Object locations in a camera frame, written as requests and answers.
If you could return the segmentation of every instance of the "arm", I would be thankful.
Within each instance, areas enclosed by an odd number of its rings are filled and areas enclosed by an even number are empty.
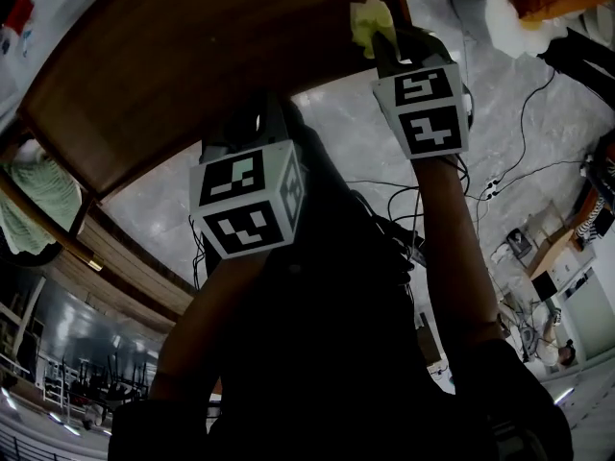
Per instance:
[[[199,396],[209,398],[220,375],[217,345],[267,255],[220,262],[164,341],[152,384],[152,400],[193,399],[195,390],[202,393]]]
[[[554,323],[555,317],[551,316],[545,325],[545,331],[543,332],[542,337],[547,343],[555,343],[555,340],[557,339],[555,336]]]
[[[425,213],[431,304],[446,353],[461,356],[503,338],[498,303],[456,169],[437,158],[413,165]]]

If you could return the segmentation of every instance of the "concrete floor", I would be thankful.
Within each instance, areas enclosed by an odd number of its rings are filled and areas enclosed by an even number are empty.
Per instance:
[[[472,179],[470,194],[478,197],[488,179],[501,174],[522,152],[520,112],[526,97],[545,84],[552,70],[532,57],[514,61],[486,43],[476,42],[461,29],[449,0],[407,0],[415,25],[434,31],[453,56],[459,57],[464,82],[476,102],[470,151],[463,157]],[[381,115],[369,83],[375,70],[302,93],[294,98],[307,123],[320,133],[329,154],[346,180],[371,179],[414,183],[409,161]],[[527,153],[507,180],[563,159],[580,159],[583,152],[614,124],[613,111],[583,85],[556,75],[534,96],[525,114]],[[188,170],[196,165],[200,145],[194,145],[144,176],[110,200],[105,211],[131,237],[184,279],[192,282],[195,254],[188,216]],[[582,179],[571,164],[552,167],[513,184],[489,205],[480,221],[485,257],[550,200],[566,216]],[[374,210],[386,214],[395,188],[354,184]],[[409,214],[414,195],[401,196],[393,215]],[[468,207],[476,218],[475,201]],[[481,204],[480,215],[487,210]],[[403,223],[411,226],[411,221]],[[422,232],[422,222],[417,224]],[[511,261],[491,271],[501,287],[533,292],[522,268]],[[417,269],[412,288],[416,302],[429,312],[425,271]]]

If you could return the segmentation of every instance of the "person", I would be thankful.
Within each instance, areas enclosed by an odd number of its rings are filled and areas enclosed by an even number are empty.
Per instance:
[[[399,251],[296,108],[283,111],[307,173],[295,241],[219,263],[167,336],[149,400],[115,412],[109,459],[501,459],[520,445],[572,459],[563,413],[503,339],[455,159],[413,162],[453,396],[420,352]]]
[[[548,313],[543,318],[538,317],[537,324],[533,317],[526,316],[523,307],[515,302],[511,294],[507,294],[500,302],[500,312],[508,329],[512,326],[519,329],[523,349],[527,355],[535,355],[548,367],[555,367],[558,364],[562,368],[570,367],[577,357],[573,341],[568,340],[565,346],[559,347],[555,335],[555,328],[561,323],[561,310],[555,308],[551,301],[545,304]],[[533,303],[532,314],[536,310]]]

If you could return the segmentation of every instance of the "white wall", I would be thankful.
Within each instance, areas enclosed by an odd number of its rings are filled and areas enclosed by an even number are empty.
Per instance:
[[[592,267],[615,312],[615,232],[613,231],[615,227],[611,227],[603,239],[594,241],[596,261]]]
[[[615,313],[596,275],[592,275],[564,305],[586,359],[615,347]]]

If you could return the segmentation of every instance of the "black sleeve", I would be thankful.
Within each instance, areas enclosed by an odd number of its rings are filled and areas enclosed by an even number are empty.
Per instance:
[[[113,415],[109,460],[207,459],[207,407],[135,401]]]
[[[451,363],[455,392],[493,422],[510,420],[538,438],[548,459],[572,460],[562,410],[504,340],[476,347]]]

